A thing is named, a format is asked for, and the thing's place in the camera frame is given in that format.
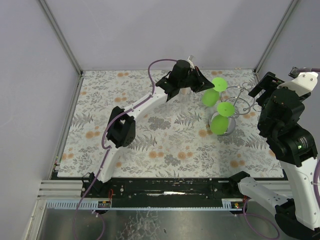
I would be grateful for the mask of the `clear wine glass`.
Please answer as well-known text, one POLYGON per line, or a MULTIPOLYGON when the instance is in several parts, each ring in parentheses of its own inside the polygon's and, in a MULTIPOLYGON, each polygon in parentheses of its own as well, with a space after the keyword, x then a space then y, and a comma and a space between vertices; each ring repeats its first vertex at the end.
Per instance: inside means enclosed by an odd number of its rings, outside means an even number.
POLYGON ((187 88, 182 88, 179 90, 179 101, 181 104, 185 104, 190 100, 191 97, 191 88, 187 87, 187 88))
POLYGON ((163 113, 162 113, 162 117, 165 119, 169 119, 173 116, 174 112, 173 112, 173 108, 174 108, 175 104, 172 101, 168 101, 163 105, 163 113))

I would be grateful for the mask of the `green wine glass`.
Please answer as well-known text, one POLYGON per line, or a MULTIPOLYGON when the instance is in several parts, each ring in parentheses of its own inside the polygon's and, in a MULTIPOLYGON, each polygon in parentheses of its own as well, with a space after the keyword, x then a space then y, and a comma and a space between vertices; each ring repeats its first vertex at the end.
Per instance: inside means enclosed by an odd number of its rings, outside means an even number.
POLYGON ((236 128, 233 118, 235 107, 230 102, 221 102, 217 105, 216 112, 209 120, 209 127, 215 135, 230 135, 236 128))
POLYGON ((211 82, 214 87, 207 89, 202 96, 202 103, 207 107, 213 107, 220 98, 220 94, 228 87, 227 81, 222 77, 215 77, 211 82))

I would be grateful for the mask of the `clear wine glass front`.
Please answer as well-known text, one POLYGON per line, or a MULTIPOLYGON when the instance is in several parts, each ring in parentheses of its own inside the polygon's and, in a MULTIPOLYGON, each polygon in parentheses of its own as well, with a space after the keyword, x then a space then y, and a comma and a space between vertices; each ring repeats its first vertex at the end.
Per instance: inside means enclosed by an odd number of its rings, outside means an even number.
POLYGON ((174 108, 175 104, 172 101, 168 101, 163 105, 163 113, 162 113, 162 117, 165 119, 169 119, 173 116, 174 112, 173 112, 173 108, 174 108))

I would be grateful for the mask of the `green wine glass front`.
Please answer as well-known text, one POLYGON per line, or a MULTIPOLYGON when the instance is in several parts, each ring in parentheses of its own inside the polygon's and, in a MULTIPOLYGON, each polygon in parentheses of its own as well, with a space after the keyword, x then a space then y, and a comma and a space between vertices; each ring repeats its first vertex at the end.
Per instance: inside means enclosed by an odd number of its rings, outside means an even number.
POLYGON ((230 135, 236 128, 233 118, 235 107, 230 102, 221 102, 217 105, 216 112, 209 120, 209 127, 215 135, 230 135))

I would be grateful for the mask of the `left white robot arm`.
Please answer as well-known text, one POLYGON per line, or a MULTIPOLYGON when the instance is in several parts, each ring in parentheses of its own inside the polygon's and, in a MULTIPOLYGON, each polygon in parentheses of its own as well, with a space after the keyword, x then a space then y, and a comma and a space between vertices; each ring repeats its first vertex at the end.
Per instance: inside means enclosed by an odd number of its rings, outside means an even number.
POLYGON ((172 60, 171 71, 157 82, 151 81, 152 91, 127 107, 112 109, 103 132, 101 146, 106 150, 95 179, 106 183, 115 170, 120 151, 128 147, 136 137, 136 123, 147 113, 177 96, 181 89, 189 88, 199 93, 215 87, 191 60, 172 60))

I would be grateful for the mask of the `chrome wine glass rack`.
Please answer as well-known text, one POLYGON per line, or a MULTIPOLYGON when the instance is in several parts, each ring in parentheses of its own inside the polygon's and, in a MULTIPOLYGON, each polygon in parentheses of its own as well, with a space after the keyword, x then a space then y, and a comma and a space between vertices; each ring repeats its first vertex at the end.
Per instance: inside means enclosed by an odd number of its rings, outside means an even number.
POLYGON ((258 106, 256 98, 249 96, 249 91, 252 90, 254 86, 253 82, 248 81, 238 85, 228 86, 225 91, 220 93, 219 99, 214 106, 215 111, 212 115, 217 111, 218 104, 222 102, 229 102, 235 107, 235 113, 232 117, 235 119, 236 126, 237 123, 240 122, 240 117, 252 113, 259 113, 261 108, 258 106))

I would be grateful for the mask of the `floral table mat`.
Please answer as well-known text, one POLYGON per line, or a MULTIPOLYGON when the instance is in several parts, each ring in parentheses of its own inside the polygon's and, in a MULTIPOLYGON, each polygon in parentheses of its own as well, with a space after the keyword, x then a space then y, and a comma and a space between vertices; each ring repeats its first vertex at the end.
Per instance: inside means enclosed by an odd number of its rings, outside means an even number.
MULTIPOLYGON (((164 70, 87 71, 56 167, 58 177, 80 178, 93 172, 105 154, 101 140, 112 109, 149 94, 150 81, 165 74, 164 70)), ((221 77, 228 86, 256 83, 248 69, 205 70, 203 74, 209 80, 221 77)), ((201 93, 191 92, 185 104, 179 95, 172 102, 172 117, 163 118, 161 105, 137 123, 135 139, 117 158, 115 177, 227 178, 240 171, 255 178, 284 176, 275 154, 259 135, 259 112, 241 116, 230 135, 215 135, 209 126, 215 108, 203 105, 201 93)))

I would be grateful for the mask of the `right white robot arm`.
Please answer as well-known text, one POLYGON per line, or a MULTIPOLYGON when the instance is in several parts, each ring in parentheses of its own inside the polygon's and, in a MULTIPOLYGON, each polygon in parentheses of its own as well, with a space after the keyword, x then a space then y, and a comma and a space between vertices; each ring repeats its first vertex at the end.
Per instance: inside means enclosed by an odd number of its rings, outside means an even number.
POLYGON ((320 162, 314 137, 298 123, 319 72, 294 67, 291 81, 268 72, 249 92, 261 107, 259 134, 280 162, 292 196, 278 195, 243 171, 229 178, 234 189, 268 210, 279 228, 298 240, 320 237, 320 162))

